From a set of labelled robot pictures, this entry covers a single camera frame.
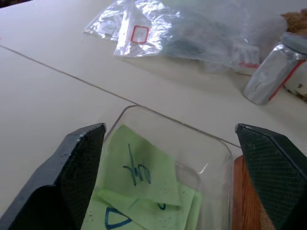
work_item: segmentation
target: clear plastic bag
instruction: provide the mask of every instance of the clear plastic bag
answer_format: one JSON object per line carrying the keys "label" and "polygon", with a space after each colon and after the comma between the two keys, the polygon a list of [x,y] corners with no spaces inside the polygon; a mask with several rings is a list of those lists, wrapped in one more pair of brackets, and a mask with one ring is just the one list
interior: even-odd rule
{"label": "clear plastic bag", "polygon": [[195,7],[137,0],[124,13],[114,54],[166,55],[233,66],[234,42],[246,43],[239,30],[211,20]]}
{"label": "clear plastic bag", "polygon": [[125,0],[113,1],[86,26],[84,32],[117,41],[125,7]]}
{"label": "clear plastic bag", "polygon": [[216,0],[200,4],[200,10],[214,21],[239,31],[240,38],[259,49],[260,63],[268,56],[280,36],[287,30],[287,22],[257,1],[230,3]]}

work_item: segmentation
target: clear plastic container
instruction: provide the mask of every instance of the clear plastic container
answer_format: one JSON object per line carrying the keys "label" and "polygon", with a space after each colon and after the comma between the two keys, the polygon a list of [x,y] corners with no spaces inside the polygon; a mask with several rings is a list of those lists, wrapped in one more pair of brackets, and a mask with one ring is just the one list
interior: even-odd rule
{"label": "clear plastic container", "polygon": [[[140,106],[127,107],[107,134],[124,123],[176,162],[177,180],[202,193],[197,230],[228,230],[231,221],[232,155],[219,139]],[[98,176],[95,189],[99,187]]]}

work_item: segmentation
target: brown object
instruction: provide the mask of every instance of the brown object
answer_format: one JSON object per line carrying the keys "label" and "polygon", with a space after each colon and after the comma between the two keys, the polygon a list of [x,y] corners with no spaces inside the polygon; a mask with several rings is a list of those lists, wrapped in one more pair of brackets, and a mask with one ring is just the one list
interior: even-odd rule
{"label": "brown object", "polygon": [[287,21],[288,32],[307,36],[307,8],[302,9],[301,12],[284,13],[282,16]]}
{"label": "brown object", "polygon": [[235,160],[232,229],[275,229],[252,185],[243,156]]}

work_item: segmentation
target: silver foil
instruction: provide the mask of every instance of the silver foil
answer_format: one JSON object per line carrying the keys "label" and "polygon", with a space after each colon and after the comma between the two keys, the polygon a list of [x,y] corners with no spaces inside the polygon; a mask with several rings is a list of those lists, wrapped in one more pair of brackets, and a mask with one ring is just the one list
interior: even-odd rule
{"label": "silver foil", "polygon": [[246,84],[243,95],[253,103],[266,104],[300,60],[306,60],[306,55],[279,42]]}

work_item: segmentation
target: blue ink drawing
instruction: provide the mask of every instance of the blue ink drawing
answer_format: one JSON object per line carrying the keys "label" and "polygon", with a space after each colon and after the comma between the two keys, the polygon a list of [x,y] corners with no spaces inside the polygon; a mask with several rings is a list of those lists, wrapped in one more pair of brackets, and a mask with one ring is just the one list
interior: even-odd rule
{"label": "blue ink drawing", "polygon": [[166,209],[166,204],[163,204],[163,207],[158,203],[158,206],[161,210],[165,210]]}
{"label": "blue ink drawing", "polygon": [[143,176],[142,176],[142,173],[141,173],[141,168],[143,168],[144,172],[145,172],[145,177],[146,177],[146,180],[149,184],[151,184],[151,178],[150,178],[150,172],[149,170],[142,164],[139,164],[138,165],[138,168],[134,167],[134,162],[133,162],[133,156],[132,156],[132,153],[131,153],[131,149],[130,149],[130,144],[128,144],[128,149],[129,149],[129,156],[130,156],[130,165],[131,165],[131,168],[128,167],[128,166],[123,166],[123,168],[125,169],[128,169],[131,173],[131,176],[132,176],[132,180],[133,180],[133,184],[134,186],[136,186],[136,180],[135,178],[137,176],[140,177],[140,180],[143,181]]}
{"label": "blue ink drawing", "polygon": [[115,229],[115,228],[124,226],[124,225],[129,224],[130,222],[132,222],[132,220],[129,217],[127,217],[128,219],[123,221],[123,222],[120,222],[120,223],[117,223],[117,224],[109,224],[109,213],[110,212],[114,212],[114,213],[117,213],[117,214],[120,214],[122,216],[127,217],[126,215],[124,215],[120,211],[118,211],[117,209],[112,208],[112,207],[107,207],[106,208],[106,218],[105,218],[105,226],[106,226],[107,230]]}

